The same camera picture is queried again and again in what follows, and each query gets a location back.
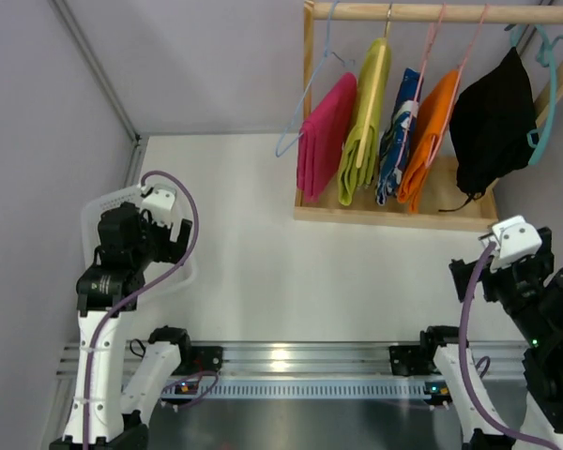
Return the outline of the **yellow-green trousers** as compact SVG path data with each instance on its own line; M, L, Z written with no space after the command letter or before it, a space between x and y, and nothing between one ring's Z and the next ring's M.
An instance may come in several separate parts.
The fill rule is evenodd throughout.
M380 121L391 65L386 37L374 40L358 75L351 126L344 142L337 174L338 201L352 203L357 188L373 180L380 138Z

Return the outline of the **pink trousers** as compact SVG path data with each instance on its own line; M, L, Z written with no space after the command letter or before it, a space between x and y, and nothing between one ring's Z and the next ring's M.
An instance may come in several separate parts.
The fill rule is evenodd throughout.
M338 171L357 88L355 75L344 73L300 128L297 188L305 203L317 202Z

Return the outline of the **light blue wire hanger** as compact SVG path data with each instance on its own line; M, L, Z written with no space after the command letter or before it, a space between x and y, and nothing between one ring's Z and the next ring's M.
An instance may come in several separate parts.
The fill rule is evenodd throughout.
M314 2L306 2L303 6L303 74L302 74L302 94L298 101L295 111L281 132L279 139L275 145L274 155L276 158L281 158L301 137L298 132L296 137L287 145L283 146L284 139L287 134L295 128L298 118L308 117L311 114L312 107L312 83L315 80L318 72L323 67L327 59L332 56L336 59L343 68L351 68L356 64L355 59L344 59L331 48L331 21L333 13L339 1L333 1L329 7L329 12L325 19L325 39L322 55L317 64L314 63L313 49L314 49Z

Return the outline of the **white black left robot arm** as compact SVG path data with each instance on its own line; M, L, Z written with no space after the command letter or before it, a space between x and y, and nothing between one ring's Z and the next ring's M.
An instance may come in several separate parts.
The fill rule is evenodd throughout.
M190 353L181 328L157 328L129 382L123 381L127 332L138 298L149 288L145 269L179 269L196 243L192 222L173 223L131 202L101 214L93 262L78 279L80 347L69 419L52 449L145 449L149 421L169 376Z

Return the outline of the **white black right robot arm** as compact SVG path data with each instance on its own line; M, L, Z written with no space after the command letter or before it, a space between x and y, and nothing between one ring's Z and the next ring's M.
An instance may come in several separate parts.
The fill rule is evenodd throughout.
M563 449L563 267L554 268L552 232L513 217L495 224L480 242L476 261L454 260L449 266L462 306L459 324L421 332L421 351L444 378L464 449ZM468 324L478 285L527 344L526 411L517 429L495 412L470 349Z

